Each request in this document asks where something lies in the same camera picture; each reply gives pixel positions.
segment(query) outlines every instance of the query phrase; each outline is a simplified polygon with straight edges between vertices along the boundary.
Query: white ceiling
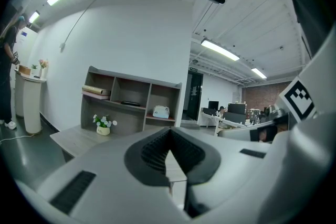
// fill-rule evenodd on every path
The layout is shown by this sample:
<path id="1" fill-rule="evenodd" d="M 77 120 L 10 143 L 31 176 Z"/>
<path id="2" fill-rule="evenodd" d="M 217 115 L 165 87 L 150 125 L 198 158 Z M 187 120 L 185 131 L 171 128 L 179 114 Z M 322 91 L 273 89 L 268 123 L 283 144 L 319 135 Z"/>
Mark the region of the white ceiling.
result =
<path id="1" fill-rule="evenodd" d="M 28 16 L 39 10 L 36 23 L 42 25 L 61 10 L 84 1 L 60 0 L 51 7 L 46 0 L 21 0 L 21 5 Z M 284 81 L 307 63 L 291 0 L 226 0 L 223 5 L 208 0 L 182 1 L 194 6 L 190 66 L 203 73 L 247 86 L 265 83 L 251 72 L 253 67 L 262 71 L 267 81 Z M 234 62 L 205 49 L 200 45 L 204 37 L 240 59 Z"/>

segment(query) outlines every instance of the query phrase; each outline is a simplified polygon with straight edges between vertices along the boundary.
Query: white sneaker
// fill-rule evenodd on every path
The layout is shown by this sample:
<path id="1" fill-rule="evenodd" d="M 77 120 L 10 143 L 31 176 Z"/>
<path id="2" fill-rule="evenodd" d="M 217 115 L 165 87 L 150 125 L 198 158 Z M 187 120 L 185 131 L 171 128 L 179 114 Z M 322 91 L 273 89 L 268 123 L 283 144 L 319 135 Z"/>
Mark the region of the white sneaker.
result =
<path id="1" fill-rule="evenodd" d="M 5 126 L 13 130 L 16 128 L 16 123 L 14 121 L 11 121 L 9 123 L 5 123 Z"/>

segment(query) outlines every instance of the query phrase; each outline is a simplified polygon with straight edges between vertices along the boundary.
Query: black and white square marker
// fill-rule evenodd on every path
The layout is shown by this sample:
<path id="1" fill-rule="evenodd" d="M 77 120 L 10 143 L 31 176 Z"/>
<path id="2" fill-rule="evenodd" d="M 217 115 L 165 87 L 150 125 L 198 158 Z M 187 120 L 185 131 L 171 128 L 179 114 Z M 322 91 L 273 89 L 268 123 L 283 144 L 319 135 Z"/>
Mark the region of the black and white square marker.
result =
<path id="1" fill-rule="evenodd" d="M 291 104 L 301 120 L 308 117 L 314 109 L 313 101 L 311 100 L 307 89 L 299 80 L 285 94 L 285 98 Z"/>

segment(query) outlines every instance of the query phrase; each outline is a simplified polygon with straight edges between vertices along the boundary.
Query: potted plant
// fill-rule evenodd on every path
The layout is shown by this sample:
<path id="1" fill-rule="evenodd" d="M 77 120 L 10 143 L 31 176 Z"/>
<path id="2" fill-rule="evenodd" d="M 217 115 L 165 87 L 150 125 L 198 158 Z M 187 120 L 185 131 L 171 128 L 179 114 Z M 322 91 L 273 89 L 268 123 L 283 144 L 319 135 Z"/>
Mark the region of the potted plant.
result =
<path id="1" fill-rule="evenodd" d="M 40 63 L 40 66 L 41 66 L 41 69 L 40 69 L 40 72 L 39 72 L 39 77 L 42 77 L 42 70 L 44 68 L 48 67 L 49 62 L 48 62 L 48 60 L 42 60 L 42 59 L 39 59 L 38 62 Z"/>
<path id="2" fill-rule="evenodd" d="M 31 74 L 36 75 L 37 74 L 37 65 L 31 65 Z"/>
<path id="3" fill-rule="evenodd" d="M 113 124 L 116 126 L 116 121 L 108 121 L 107 116 L 102 117 L 101 119 L 97 117 L 97 115 L 93 116 L 93 122 L 97 124 L 97 133 L 101 135 L 109 135 L 110 134 L 110 127 Z"/>

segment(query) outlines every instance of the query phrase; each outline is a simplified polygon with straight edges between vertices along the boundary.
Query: book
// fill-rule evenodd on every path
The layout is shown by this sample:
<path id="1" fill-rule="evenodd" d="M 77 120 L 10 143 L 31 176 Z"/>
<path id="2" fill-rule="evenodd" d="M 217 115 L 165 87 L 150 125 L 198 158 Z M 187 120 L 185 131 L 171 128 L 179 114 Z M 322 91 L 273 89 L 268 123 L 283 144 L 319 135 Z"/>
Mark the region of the book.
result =
<path id="1" fill-rule="evenodd" d="M 87 86 L 87 85 L 82 86 L 82 90 L 86 92 L 92 92 L 95 94 L 99 94 L 99 95 L 110 95 L 111 94 L 111 91 L 109 90 L 105 90 L 105 89 L 101 89 L 101 88 L 97 88 L 93 86 Z"/>
<path id="2" fill-rule="evenodd" d="M 96 99 L 100 99 L 100 100 L 110 99 L 108 95 L 100 95 L 100 94 L 95 94 L 95 93 L 87 92 L 87 91 L 82 91 L 82 94 L 96 98 Z"/>

